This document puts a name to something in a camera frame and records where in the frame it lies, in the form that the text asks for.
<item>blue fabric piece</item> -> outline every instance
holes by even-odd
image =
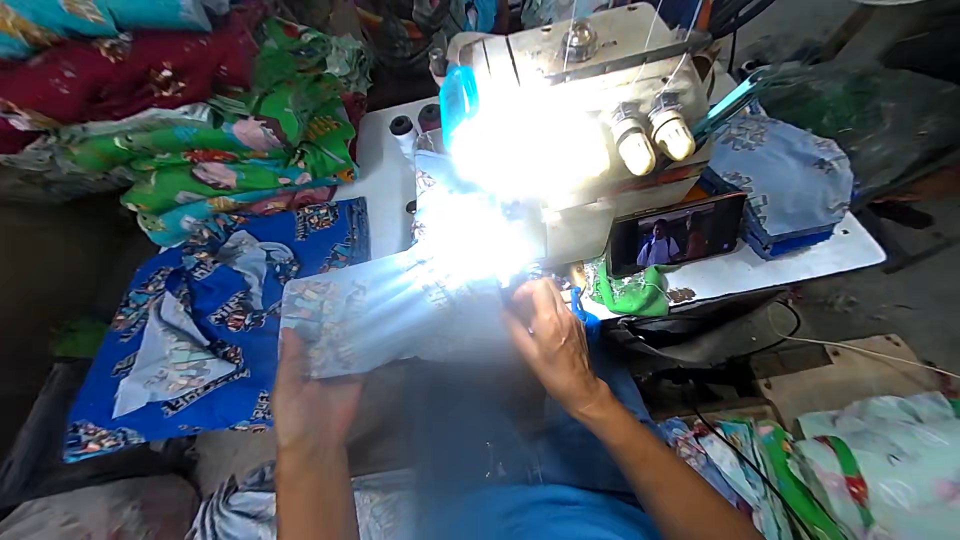
[[[218,263],[220,246],[237,231],[286,245],[294,261],[268,264],[262,310],[251,306],[244,274]],[[269,217],[220,214],[179,248],[137,270],[84,386],[70,411],[64,460],[76,461],[131,444],[205,430],[265,430],[273,424],[270,392],[276,374],[283,285],[370,259],[363,198],[303,207]],[[113,397],[132,369],[151,304],[165,291],[186,299],[208,349],[236,369],[166,402],[149,403],[116,419]]]
[[[850,161],[830,139],[763,114],[738,114],[716,134],[701,180],[711,192],[744,191],[747,243],[763,258],[832,235],[850,206]]]
[[[659,540],[653,519],[638,507],[564,485],[514,485],[477,492],[452,508],[430,538],[510,540]]]
[[[210,31],[200,0],[106,0],[107,9],[124,30],[153,28]]]

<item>machine knob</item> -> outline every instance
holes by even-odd
[[[564,59],[566,61],[587,61],[597,53],[600,39],[589,21],[579,18],[570,25],[564,34]]]

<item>video on phone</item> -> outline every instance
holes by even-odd
[[[736,246],[743,198],[725,198],[617,222],[611,233],[611,270],[633,274],[653,264],[679,264]]]

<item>blue printed fabric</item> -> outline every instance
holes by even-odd
[[[717,132],[702,180],[747,193],[744,239],[763,258],[830,238],[853,190],[834,141],[762,114],[739,114]]]
[[[293,258],[267,266],[261,309],[245,275],[216,258],[238,232],[289,248]],[[182,246],[140,267],[114,315],[70,411],[64,460],[205,430],[265,430],[273,424],[270,393],[276,374],[283,285],[370,259],[363,198],[323,203],[269,217],[220,214]],[[133,368],[151,307],[171,293],[209,342],[207,349],[236,366],[230,373],[167,401],[150,402],[113,418],[120,381]]]

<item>fabric scrap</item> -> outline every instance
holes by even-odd
[[[601,258],[588,262],[596,268],[591,270],[593,288],[591,298],[615,313],[656,317],[666,315],[670,302],[663,289],[666,287],[661,273],[663,265],[654,264],[642,272],[625,278],[607,276],[607,263]]]
[[[113,418],[178,398],[232,372],[236,365],[211,353],[209,344],[181,299],[166,291],[151,305],[140,350],[117,387]]]

